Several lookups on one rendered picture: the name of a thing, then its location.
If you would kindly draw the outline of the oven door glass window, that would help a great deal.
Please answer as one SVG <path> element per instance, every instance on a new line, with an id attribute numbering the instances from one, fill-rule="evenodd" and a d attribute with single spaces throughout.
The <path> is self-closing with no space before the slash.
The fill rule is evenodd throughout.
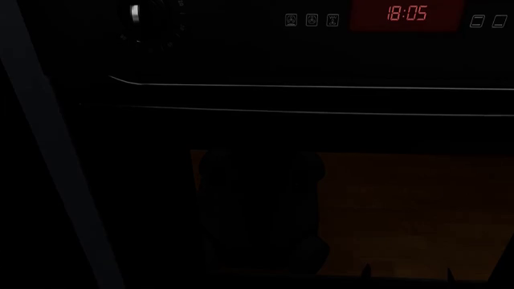
<path id="1" fill-rule="evenodd" d="M 320 158 L 319 275 L 486 281 L 514 235 L 513 155 Z"/>

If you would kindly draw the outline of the black built-in oven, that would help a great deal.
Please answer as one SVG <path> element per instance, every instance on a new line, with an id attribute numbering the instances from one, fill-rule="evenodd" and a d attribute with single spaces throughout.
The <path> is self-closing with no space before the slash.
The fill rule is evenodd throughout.
<path id="1" fill-rule="evenodd" d="M 137 83 L 514 88 L 514 0 L 464 0 L 455 32 L 356 32 L 353 0 L 186 0 L 172 50 L 121 38 L 119 0 L 17 0 L 120 278 L 107 288 L 514 289 L 322 276 L 320 153 L 513 155 L 514 117 L 329 115 L 118 104 Z"/>

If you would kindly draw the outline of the silver oven control knob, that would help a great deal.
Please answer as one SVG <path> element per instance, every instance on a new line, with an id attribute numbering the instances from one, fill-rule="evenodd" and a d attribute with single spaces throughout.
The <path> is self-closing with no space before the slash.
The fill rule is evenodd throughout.
<path id="1" fill-rule="evenodd" d="M 141 50 L 172 50 L 186 30 L 186 0 L 119 0 L 123 40 Z"/>

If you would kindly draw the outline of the red digital clock display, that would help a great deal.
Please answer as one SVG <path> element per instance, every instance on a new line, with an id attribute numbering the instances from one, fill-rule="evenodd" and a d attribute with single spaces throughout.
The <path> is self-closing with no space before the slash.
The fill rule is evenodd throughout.
<path id="1" fill-rule="evenodd" d="M 464 0 L 353 0 L 350 30 L 455 32 L 464 4 Z"/>

